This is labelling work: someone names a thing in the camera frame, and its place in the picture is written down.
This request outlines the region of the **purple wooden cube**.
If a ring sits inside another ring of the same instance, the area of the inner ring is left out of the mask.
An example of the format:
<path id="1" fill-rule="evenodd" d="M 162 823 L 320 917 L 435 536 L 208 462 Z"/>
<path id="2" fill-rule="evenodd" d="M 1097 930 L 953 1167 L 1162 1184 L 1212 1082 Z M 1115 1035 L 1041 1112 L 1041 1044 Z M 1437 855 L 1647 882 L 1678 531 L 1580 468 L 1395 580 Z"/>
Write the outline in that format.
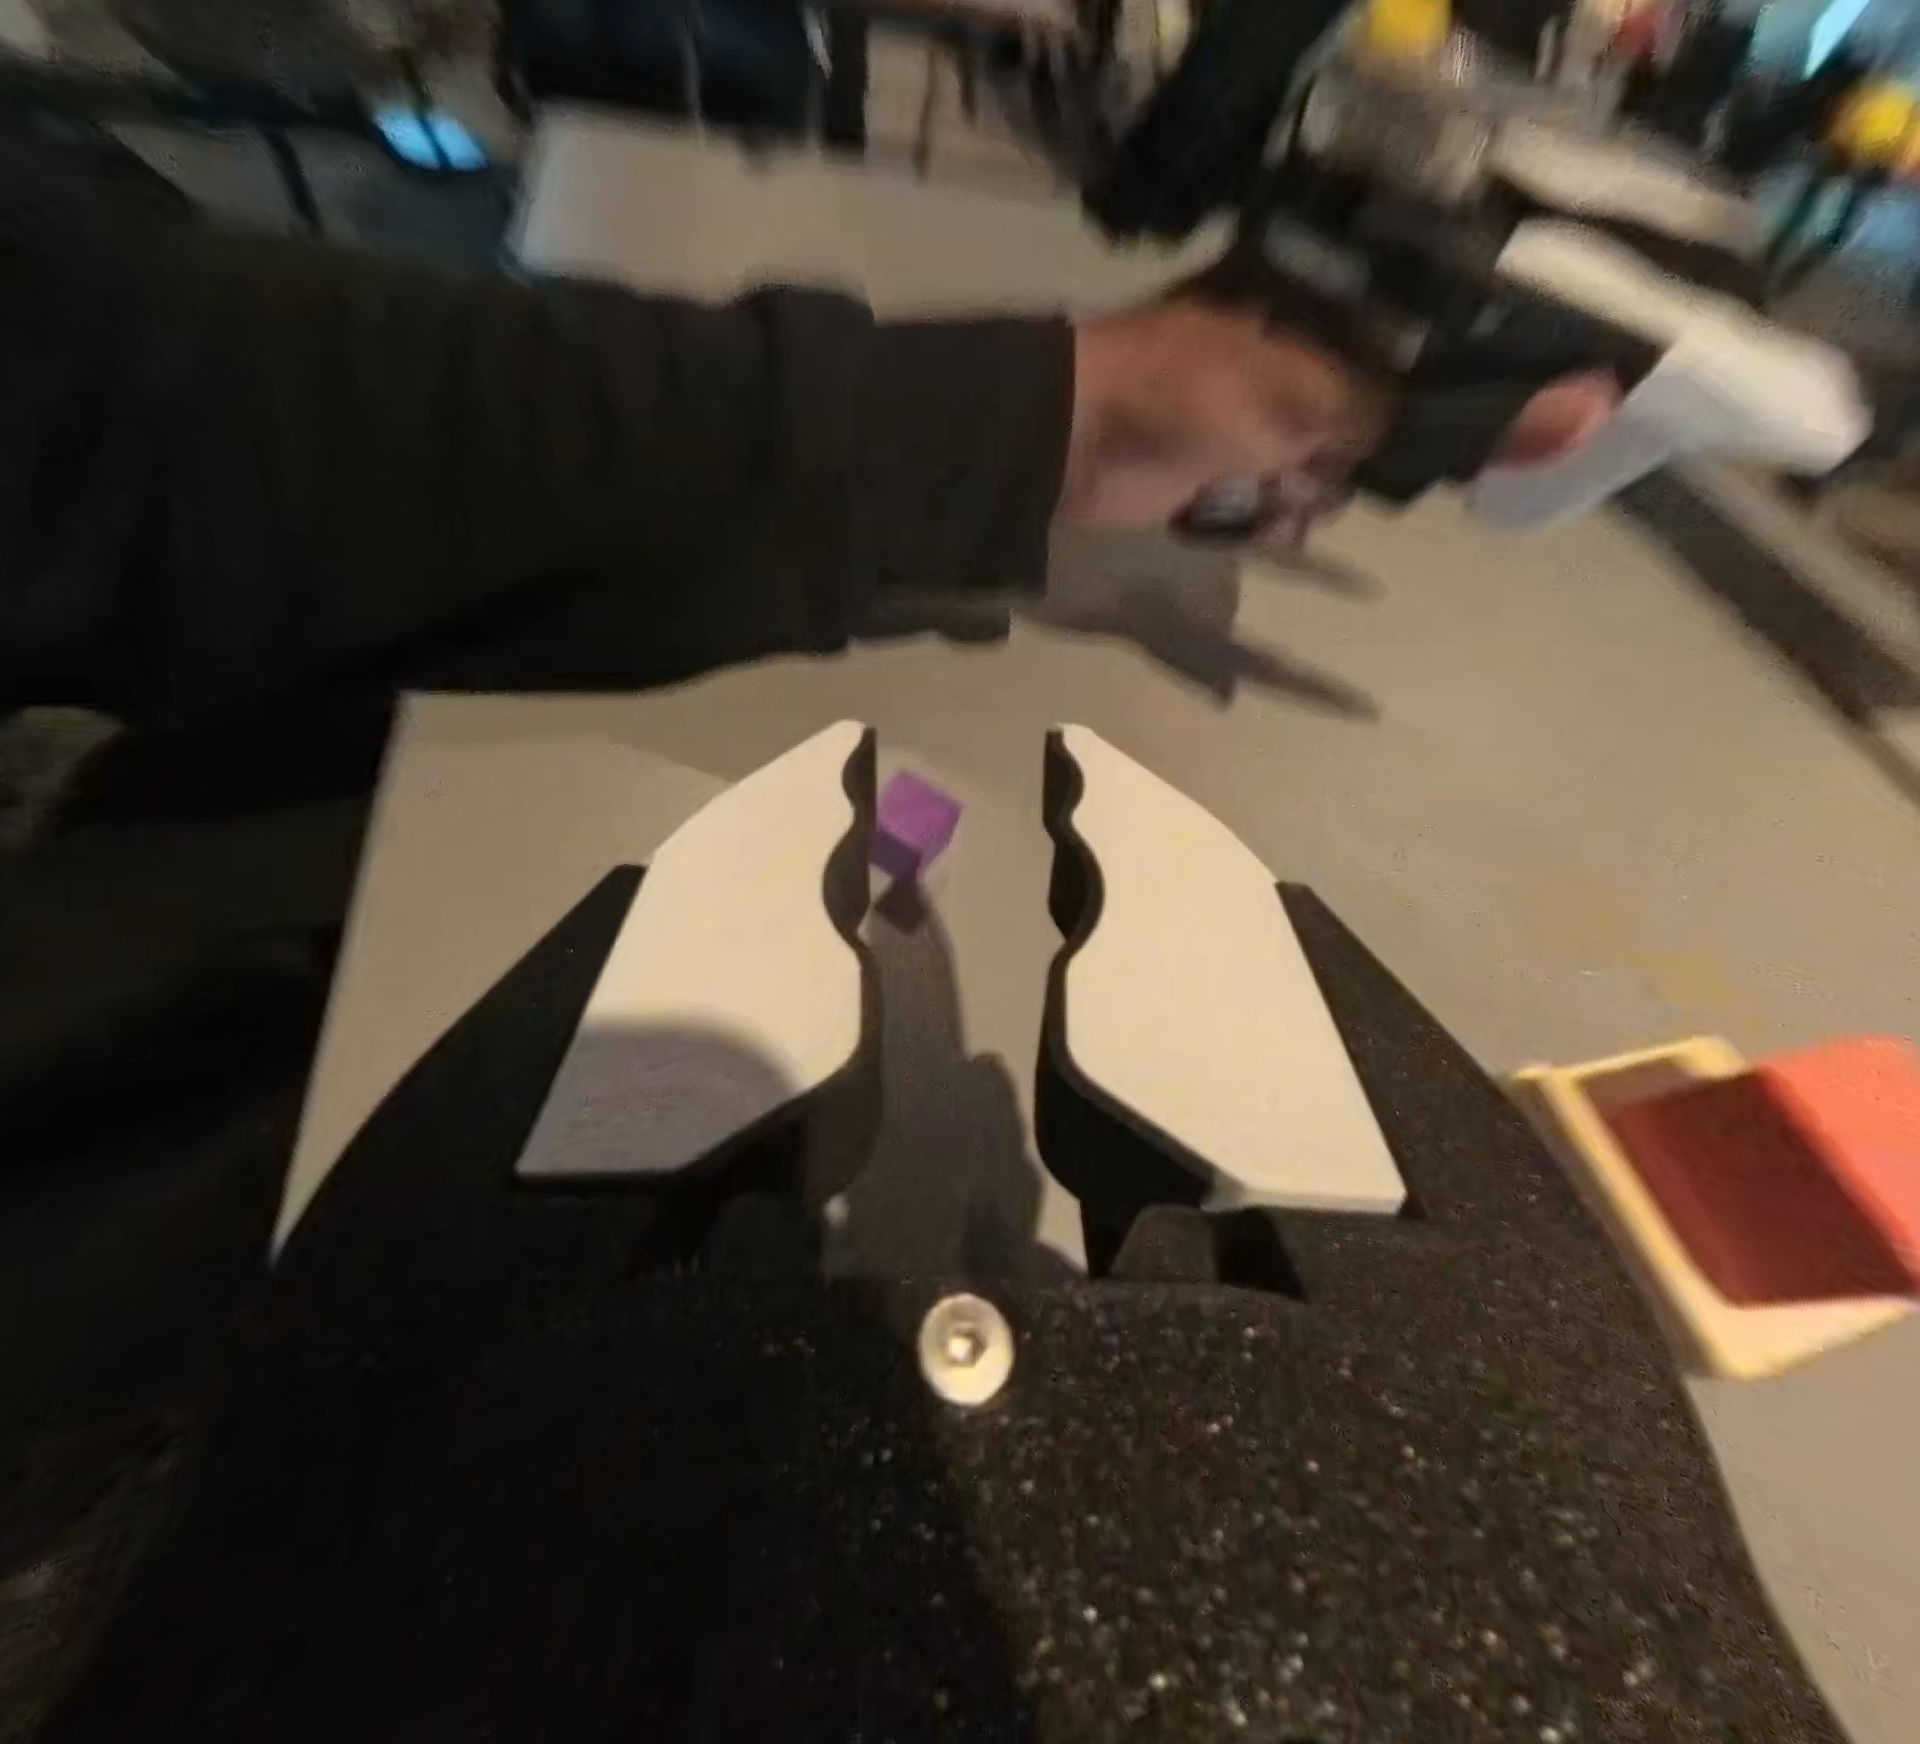
<path id="1" fill-rule="evenodd" d="M 893 772 L 873 808 L 870 858 L 889 882 L 921 882 L 948 854 L 965 818 L 963 801 L 923 772 Z"/>

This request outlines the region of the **person's dark clothing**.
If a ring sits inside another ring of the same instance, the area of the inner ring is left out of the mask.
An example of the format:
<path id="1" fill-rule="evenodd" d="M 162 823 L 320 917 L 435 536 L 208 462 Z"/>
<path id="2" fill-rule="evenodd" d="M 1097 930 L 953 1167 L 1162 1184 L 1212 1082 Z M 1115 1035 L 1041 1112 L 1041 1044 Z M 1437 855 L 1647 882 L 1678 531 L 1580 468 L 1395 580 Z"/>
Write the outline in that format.
<path id="1" fill-rule="evenodd" d="M 78 1678 L 220 1406 L 391 715 L 5 719 L 5 1740 Z"/>

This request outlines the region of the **person's left forearm black sleeve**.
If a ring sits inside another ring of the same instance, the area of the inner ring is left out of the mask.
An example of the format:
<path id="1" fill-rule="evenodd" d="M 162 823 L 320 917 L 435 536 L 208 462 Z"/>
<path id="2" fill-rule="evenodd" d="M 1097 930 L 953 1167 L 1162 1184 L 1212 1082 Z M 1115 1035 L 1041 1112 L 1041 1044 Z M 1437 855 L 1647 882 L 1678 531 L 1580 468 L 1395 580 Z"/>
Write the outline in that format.
<path id="1" fill-rule="evenodd" d="M 5 715 L 838 653 L 1042 583 L 1073 385 L 1058 318 L 417 264 L 5 125 Z"/>

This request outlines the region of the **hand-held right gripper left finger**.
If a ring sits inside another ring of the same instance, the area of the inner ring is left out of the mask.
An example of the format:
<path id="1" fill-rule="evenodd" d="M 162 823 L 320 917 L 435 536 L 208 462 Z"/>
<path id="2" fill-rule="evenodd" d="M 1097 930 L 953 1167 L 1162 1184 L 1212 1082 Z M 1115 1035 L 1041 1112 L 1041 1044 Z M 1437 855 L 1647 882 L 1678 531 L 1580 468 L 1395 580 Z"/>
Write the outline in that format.
<path id="1" fill-rule="evenodd" d="M 880 1122 L 870 910 L 876 734 L 838 722 L 658 845 L 517 1174 L 667 1187 L 789 1164 L 843 1195 Z"/>

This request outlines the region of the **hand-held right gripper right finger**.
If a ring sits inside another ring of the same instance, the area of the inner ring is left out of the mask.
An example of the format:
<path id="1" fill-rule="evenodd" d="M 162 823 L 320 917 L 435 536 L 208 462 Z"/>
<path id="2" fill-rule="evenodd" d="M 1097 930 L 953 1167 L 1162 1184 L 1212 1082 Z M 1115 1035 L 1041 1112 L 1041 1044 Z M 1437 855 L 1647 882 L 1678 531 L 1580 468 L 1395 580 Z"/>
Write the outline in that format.
<path id="1" fill-rule="evenodd" d="M 1284 1241 L 1390 1236 L 1391 1133 L 1273 868 L 1086 724 L 1045 738 L 1034 1141 L 1093 1278 L 1290 1278 Z"/>

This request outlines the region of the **person's left hand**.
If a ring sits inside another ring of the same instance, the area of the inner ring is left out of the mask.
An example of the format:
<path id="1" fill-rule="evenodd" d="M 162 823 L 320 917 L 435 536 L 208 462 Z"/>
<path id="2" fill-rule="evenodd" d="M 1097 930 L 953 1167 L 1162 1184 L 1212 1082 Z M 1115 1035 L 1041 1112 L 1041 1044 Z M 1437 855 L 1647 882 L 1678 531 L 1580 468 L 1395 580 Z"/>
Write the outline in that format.
<path id="1" fill-rule="evenodd" d="M 1321 344 L 1176 297 L 1073 326 L 1057 519 L 1171 531 L 1239 486 L 1243 539 L 1297 550 L 1387 433 L 1393 389 Z"/>

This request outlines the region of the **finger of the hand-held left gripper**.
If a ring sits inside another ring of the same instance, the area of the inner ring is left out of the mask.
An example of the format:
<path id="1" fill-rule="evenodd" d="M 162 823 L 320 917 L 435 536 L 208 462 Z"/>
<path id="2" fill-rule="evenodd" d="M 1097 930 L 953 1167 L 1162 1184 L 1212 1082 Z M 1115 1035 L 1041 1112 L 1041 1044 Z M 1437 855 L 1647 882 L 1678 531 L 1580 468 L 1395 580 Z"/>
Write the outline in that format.
<path id="1" fill-rule="evenodd" d="M 1734 459 L 1824 475 L 1874 427 L 1848 356 L 1631 249 L 1505 249 L 1502 279 L 1656 350 L 1612 418 L 1545 462 L 1471 486 L 1485 524 L 1527 533 L 1605 504 L 1666 464 Z"/>

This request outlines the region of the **red wooden block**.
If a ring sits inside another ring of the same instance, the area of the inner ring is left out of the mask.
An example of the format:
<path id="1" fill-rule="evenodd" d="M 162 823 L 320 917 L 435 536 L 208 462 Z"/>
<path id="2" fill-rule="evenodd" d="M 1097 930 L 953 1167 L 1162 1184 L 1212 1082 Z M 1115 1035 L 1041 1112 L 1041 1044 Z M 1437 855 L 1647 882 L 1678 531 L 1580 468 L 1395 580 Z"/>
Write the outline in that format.
<path id="1" fill-rule="evenodd" d="M 1898 1037 L 1842 1037 L 1756 1065 L 1790 1119 L 1904 1271 L 1919 1274 L 1919 1053 Z"/>

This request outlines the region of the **beige tray with red inside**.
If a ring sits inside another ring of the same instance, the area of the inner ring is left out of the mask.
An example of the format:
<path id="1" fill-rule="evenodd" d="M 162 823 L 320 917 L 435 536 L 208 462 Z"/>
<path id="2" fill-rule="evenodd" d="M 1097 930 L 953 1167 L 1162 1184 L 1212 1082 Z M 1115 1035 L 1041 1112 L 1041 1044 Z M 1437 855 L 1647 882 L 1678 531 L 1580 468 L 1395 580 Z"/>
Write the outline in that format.
<path id="1" fill-rule="evenodd" d="M 1917 1313 L 1910 1278 L 1756 1065 L 1693 1037 L 1508 1091 L 1692 1373 L 1758 1380 Z"/>

